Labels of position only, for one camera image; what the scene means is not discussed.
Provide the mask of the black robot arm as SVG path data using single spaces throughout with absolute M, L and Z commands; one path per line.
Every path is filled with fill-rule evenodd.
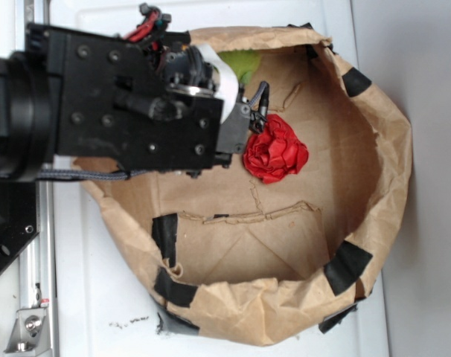
M 110 37 L 29 24 L 0 58 L 0 179 L 195 176 L 231 163 L 253 113 L 234 72 L 158 20 Z

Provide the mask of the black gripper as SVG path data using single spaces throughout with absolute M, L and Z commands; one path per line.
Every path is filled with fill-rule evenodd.
M 55 155 L 196 175 L 245 149 L 252 110 L 244 86 L 188 32 L 154 25 L 135 41 L 32 23 L 25 50 L 47 79 Z

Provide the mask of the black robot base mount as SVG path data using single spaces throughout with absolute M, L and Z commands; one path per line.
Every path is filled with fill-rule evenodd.
M 37 234 L 37 185 L 0 182 L 0 276 Z

